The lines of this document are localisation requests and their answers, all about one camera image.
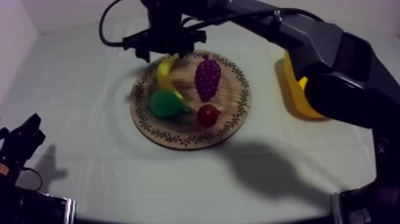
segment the white tablecloth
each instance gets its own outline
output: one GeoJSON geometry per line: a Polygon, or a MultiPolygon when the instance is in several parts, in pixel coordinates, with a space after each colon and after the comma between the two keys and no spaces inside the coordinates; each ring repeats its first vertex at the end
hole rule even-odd
{"type": "MultiPolygon", "coordinates": [[[[112,21],[105,33],[120,41],[146,26],[145,18],[112,21]]],[[[207,33],[196,47],[235,62],[253,103],[228,141],[195,152],[161,148],[135,128],[127,96],[146,63],[134,51],[103,46],[97,24],[42,36],[0,107],[0,125],[10,128],[41,116],[47,138],[27,166],[43,175],[42,191],[76,199],[80,216],[98,220],[271,223],[323,216],[331,193],[374,179],[370,131],[288,113],[276,75],[283,49],[231,23],[207,33]]],[[[368,38],[400,75],[398,39],[368,38]]]]}

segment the red apple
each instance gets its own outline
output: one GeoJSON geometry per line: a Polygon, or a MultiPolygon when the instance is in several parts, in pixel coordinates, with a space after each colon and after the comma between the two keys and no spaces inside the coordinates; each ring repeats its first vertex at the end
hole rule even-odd
{"type": "Polygon", "coordinates": [[[200,125],[211,127],[217,123],[220,112],[211,104],[205,104],[197,111],[197,121],[200,125]]]}

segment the yellow banana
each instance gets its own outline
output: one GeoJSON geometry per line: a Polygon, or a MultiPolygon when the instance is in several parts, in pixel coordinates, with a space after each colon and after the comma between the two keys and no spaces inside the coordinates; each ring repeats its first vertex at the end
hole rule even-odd
{"type": "Polygon", "coordinates": [[[172,91],[177,97],[183,99],[182,94],[178,92],[175,86],[172,85],[171,79],[169,77],[171,68],[175,61],[178,59],[177,56],[164,59],[157,69],[157,82],[161,89],[167,89],[172,91]]]}

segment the toy fruit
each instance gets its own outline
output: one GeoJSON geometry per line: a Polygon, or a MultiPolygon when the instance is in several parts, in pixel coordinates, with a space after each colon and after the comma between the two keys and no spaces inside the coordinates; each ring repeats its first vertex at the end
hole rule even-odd
{"type": "Polygon", "coordinates": [[[211,104],[205,104],[197,111],[197,121],[200,125],[211,127],[217,123],[220,112],[211,104]]]}
{"type": "Polygon", "coordinates": [[[164,59],[157,69],[157,82],[161,89],[172,91],[178,98],[183,99],[182,94],[172,85],[169,77],[171,68],[177,60],[177,56],[164,59]]]}
{"type": "Polygon", "coordinates": [[[184,102],[172,91],[160,89],[151,96],[151,112],[161,118],[171,117],[186,111],[184,102]]]}
{"type": "Polygon", "coordinates": [[[208,55],[203,56],[196,69],[195,85],[202,102],[208,102],[217,92],[221,79],[221,67],[215,60],[210,60],[208,55]]]}

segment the round wooden tray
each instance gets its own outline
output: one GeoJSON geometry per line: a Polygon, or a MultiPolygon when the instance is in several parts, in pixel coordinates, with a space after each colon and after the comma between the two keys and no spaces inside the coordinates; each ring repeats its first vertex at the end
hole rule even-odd
{"type": "Polygon", "coordinates": [[[155,117],[149,108],[152,94],[159,90],[157,68],[162,57],[150,64],[131,92],[130,114],[140,132],[153,142],[176,150],[198,150],[215,145],[234,134],[245,121],[251,105],[249,84],[242,71],[230,60],[208,51],[195,51],[177,60],[171,69],[173,85],[183,95],[190,112],[172,119],[155,117]],[[208,103],[201,102],[195,88],[197,65],[208,55],[221,67],[217,93],[208,103]],[[214,105],[220,116],[213,127],[203,127],[196,113],[204,104],[214,105]]]}

